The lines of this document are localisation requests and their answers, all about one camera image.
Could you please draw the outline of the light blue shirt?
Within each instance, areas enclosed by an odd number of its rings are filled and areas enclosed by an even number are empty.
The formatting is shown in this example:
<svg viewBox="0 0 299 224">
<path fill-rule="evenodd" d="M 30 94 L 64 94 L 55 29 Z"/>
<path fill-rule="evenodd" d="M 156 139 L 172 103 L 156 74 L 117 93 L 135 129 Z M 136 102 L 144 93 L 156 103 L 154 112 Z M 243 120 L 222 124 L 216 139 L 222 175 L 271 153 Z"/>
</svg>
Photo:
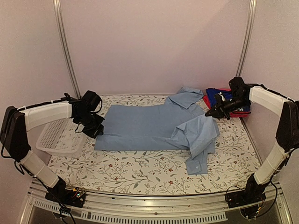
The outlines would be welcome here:
<svg viewBox="0 0 299 224">
<path fill-rule="evenodd" d="M 197 102 L 199 89 L 183 87 L 161 105 L 112 105 L 105 114 L 104 133 L 95 141 L 98 151 L 189 150 L 189 175 L 207 174 L 207 157 L 220 135 L 217 123 Z"/>
</svg>

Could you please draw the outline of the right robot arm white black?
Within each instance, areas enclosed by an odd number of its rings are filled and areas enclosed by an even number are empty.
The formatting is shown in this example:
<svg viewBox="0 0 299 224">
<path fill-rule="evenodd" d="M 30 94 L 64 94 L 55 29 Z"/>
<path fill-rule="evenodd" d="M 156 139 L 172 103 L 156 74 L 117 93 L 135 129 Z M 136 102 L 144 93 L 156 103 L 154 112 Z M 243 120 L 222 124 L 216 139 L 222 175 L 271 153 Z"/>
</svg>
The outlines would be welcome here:
<svg viewBox="0 0 299 224">
<path fill-rule="evenodd" d="M 252 203 L 299 147 L 299 103 L 260 84 L 231 84 L 230 89 L 232 98 L 216 95 L 216 104 L 205 116 L 230 119 L 232 111 L 250 104 L 260 105 L 277 116 L 273 148 L 261 167 L 248 178 L 242 192 L 242 200 Z"/>
</svg>

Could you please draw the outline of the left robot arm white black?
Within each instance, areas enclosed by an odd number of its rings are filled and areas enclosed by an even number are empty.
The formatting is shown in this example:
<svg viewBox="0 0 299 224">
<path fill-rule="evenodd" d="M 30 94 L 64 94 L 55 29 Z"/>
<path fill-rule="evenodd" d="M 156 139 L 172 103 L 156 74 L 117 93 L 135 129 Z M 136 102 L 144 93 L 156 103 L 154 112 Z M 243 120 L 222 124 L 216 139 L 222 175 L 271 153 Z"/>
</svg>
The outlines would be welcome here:
<svg viewBox="0 0 299 224">
<path fill-rule="evenodd" d="M 2 157 L 12 159 L 21 173 L 27 171 L 39 180 L 60 203 L 66 202 L 70 196 L 65 189 L 65 181 L 49 169 L 32 149 L 30 134 L 45 124 L 72 119 L 76 125 L 82 127 L 81 130 L 76 130 L 77 133 L 95 139 L 103 134 L 104 118 L 98 115 L 102 104 L 101 97 L 87 95 L 80 99 L 65 96 L 21 108 L 9 106 L 0 131 L 1 152 L 7 151 L 8 154 L 3 154 Z"/>
</svg>

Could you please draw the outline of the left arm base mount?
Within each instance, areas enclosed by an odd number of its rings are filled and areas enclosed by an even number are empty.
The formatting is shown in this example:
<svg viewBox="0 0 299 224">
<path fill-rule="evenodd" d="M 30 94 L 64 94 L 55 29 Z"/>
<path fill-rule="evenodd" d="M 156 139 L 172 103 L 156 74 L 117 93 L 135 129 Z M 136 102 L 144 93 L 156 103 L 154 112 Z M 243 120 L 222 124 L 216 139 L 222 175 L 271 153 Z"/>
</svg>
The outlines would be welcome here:
<svg viewBox="0 0 299 224">
<path fill-rule="evenodd" d="M 56 203 L 62 203 L 77 208 L 83 208 L 85 203 L 86 193 L 78 188 L 66 189 L 62 188 L 50 188 L 45 199 Z"/>
</svg>

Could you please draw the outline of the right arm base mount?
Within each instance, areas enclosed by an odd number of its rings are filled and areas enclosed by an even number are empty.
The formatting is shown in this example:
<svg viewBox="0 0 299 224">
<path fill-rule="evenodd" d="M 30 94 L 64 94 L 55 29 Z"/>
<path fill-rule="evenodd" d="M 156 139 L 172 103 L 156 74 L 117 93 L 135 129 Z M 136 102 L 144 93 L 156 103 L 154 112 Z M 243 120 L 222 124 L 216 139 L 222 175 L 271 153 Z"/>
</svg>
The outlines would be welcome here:
<svg viewBox="0 0 299 224">
<path fill-rule="evenodd" d="M 229 208 L 249 205 L 252 203 L 263 202 L 266 199 L 265 193 L 247 194 L 245 189 L 238 186 L 230 186 L 225 192 L 225 201 Z"/>
</svg>

